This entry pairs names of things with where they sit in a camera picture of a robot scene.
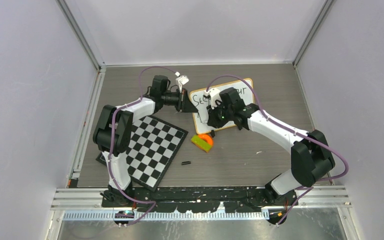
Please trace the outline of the yellow framed whiteboard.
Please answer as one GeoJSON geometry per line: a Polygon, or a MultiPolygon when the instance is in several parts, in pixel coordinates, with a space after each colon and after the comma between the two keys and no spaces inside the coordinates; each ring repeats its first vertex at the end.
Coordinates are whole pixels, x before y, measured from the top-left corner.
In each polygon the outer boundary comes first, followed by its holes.
{"type": "MultiPolygon", "coordinates": [[[[211,86],[210,89],[216,88],[220,91],[223,91],[230,87],[234,88],[238,92],[240,98],[244,100],[244,103],[246,105],[255,102],[254,95],[250,90],[250,88],[240,80],[214,85],[214,86],[211,86]]],[[[209,105],[209,102],[208,102],[208,99],[204,98],[205,90],[206,90],[205,88],[201,88],[201,89],[193,90],[189,94],[189,99],[191,100],[193,105],[198,109],[198,113],[193,113],[193,120],[194,120],[196,133],[199,135],[207,134],[207,133],[210,133],[212,130],[219,131],[219,130],[227,129],[230,127],[234,127],[235,125],[233,121],[229,121],[223,127],[220,127],[220,128],[214,128],[207,125],[207,121],[209,119],[207,106],[209,105]]]]}

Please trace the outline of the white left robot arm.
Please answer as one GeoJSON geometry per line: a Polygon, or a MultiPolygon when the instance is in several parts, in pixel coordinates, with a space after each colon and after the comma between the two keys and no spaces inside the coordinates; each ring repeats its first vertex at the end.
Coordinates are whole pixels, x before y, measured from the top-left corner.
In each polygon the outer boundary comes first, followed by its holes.
{"type": "Polygon", "coordinates": [[[92,140],[105,158],[109,175],[108,188],[117,190],[114,200],[121,207],[128,207],[134,199],[133,193],[127,190],[131,185],[131,177],[128,174],[126,153],[134,122],[157,113],[163,106],[173,106],[177,112],[182,113],[198,112],[184,87],[189,78],[178,75],[175,79],[176,91],[169,90],[169,82],[166,76],[155,75],[147,94],[124,105],[105,105],[100,112],[92,140]]]}

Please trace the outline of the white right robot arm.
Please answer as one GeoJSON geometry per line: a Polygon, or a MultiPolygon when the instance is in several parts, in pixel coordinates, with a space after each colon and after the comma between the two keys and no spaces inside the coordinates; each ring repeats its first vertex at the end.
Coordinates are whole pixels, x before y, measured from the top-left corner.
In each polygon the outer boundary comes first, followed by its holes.
{"type": "Polygon", "coordinates": [[[290,154],[290,169],[264,186],[264,197],[271,205],[279,205],[288,192],[298,187],[312,187],[335,167],[321,131],[294,128],[270,116],[255,103],[245,104],[233,87],[222,91],[211,88],[205,90],[203,96],[209,100],[207,125],[219,129],[233,122],[239,130],[261,134],[290,154]]]}

